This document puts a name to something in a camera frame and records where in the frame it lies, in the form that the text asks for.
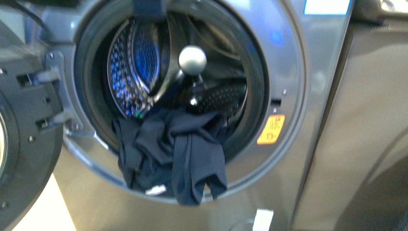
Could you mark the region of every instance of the clothing label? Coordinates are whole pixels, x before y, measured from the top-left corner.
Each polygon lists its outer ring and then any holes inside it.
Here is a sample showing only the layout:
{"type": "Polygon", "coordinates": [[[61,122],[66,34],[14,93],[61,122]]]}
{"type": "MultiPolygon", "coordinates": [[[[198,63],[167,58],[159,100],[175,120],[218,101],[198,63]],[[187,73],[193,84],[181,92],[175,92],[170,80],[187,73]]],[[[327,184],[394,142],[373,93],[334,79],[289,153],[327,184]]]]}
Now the clothing label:
{"type": "Polygon", "coordinates": [[[271,115],[268,118],[264,130],[256,141],[257,144],[272,144],[278,140],[282,131],[285,115],[271,115]]]}
{"type": "Polygon", "coordinates": [[[256,211],[252,231],[269,231],[273,218],[273,210],[258,209],[256,211]]]}
{"type": "Polygon", "coordinates": [[[166,186],[164,184],[162,185],[156,185],[153,188],[146,190],[145,194],[148,196],[157,196],[166,191],[166,186]]]}
{"type": "Polygon", "coordinates": [[[350,0],[306,0],[305,14],[346,15],[350,0]]]}

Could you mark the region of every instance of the white sticker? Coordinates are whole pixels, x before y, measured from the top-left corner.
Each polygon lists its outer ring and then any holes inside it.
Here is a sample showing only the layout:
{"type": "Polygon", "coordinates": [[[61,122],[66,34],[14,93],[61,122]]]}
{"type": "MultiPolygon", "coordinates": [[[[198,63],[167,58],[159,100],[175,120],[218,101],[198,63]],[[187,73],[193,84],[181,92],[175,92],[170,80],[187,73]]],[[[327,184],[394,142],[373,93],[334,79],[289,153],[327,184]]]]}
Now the white sticker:
{"type": "Polygon", "coordinates": [[[164,193],[165,191],[167,191],[166,186],[162,184],[156,185],[153,188],[146,190],[144,193],[148,196],[157,196],[164,193]]]}
{"type": "Polygon", "coordinates": [[[305,14],[345,15],[350,0],[306,0],[305,14]]]}
{"type": "Polygon", "coordinates": [[[256,211],[252,231],[268,231],[273,218],[273,210],[258,209],[256,211]]]}

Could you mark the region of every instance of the screw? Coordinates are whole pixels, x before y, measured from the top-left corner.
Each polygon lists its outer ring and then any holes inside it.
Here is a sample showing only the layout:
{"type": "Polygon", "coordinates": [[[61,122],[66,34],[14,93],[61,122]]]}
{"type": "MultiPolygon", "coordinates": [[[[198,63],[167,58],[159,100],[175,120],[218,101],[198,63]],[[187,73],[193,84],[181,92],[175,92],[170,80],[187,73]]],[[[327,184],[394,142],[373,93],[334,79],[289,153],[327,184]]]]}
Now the screw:
{"type": "Polygon", "coordinates": [[[3,202],[3,203],[1,203],[0,210],[5,210],[5,209],[7,209],[8,206],[9,206],[9,204],[7,204],[6,202],[3,202]]]}
{"type": "Polygon", "coordinates": [[[28,137],[28,142],[33,143],[34,141],[36,141],[36,138],[34,136],[28,137]]]}

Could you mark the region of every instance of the navy fabric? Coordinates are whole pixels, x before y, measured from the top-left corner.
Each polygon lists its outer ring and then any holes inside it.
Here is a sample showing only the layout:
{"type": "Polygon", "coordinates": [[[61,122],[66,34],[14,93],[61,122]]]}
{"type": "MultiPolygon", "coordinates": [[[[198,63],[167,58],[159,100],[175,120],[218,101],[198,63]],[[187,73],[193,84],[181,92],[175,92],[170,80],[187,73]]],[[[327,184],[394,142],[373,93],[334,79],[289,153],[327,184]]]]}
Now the navy fabric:
{"type": "Polygon", "coordinates": [[[191,115],[157,108],[143,121],[117,119],[118,165],[128,187],[147,190],[164,184],[166,196],[181,205],[199,205],[207,184],[216,199],[227,190],[219,142],[228,134],[223,124],[216,112],[191,115]]]}

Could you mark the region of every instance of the washing machine door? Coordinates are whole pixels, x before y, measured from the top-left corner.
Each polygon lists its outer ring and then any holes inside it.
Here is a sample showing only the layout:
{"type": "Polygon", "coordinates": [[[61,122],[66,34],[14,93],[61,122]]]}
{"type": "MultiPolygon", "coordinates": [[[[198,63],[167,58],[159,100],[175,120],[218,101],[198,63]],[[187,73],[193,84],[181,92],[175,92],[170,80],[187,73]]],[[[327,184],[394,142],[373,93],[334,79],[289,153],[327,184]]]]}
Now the washing machine door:
{"type": "Polygon", "coordinates": [[[44,68],[44,54],[0,21],[0,230],[11,230],[33,205],[61,150],[59,75],[44,68]]]}

